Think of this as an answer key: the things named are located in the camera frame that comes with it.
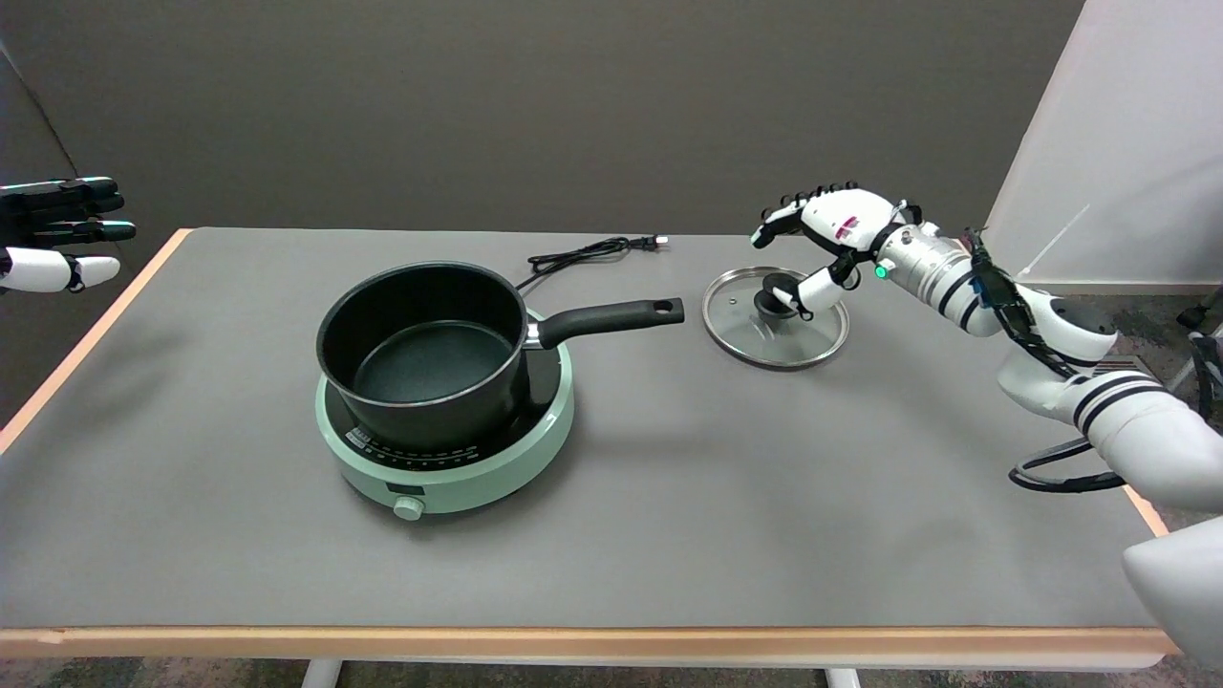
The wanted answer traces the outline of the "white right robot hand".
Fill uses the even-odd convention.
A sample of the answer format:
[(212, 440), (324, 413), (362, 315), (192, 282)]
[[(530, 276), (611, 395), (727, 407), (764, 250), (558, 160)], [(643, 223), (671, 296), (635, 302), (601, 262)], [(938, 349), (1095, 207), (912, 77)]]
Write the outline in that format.
[(857, 183), (822, 185), (783, 197), (777, 209), (766, 209), (751, 235), (756, 249), (778, 236), (800, 233), (834, 260), (804, 277), (767, 277), (763, 288), (783, 309), (804, 321), (829, 310), (861, 282), (859, 266), (877, 262), (881, 246), (893, 231), (921, 221), (921, 209), (907, 200), (888, 200)]

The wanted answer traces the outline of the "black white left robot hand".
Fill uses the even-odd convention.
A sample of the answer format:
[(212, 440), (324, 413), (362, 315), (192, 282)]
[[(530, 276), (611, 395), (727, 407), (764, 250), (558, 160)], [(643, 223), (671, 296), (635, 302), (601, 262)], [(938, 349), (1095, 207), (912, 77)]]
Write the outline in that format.
[(109, 176), (55, 178), (1, 188), (1, 288), (78, 293), (117, 277), (106, 254), (70, 254), (64, 247), (135, 240), (135, 222), (109, 221), (125, 205)]

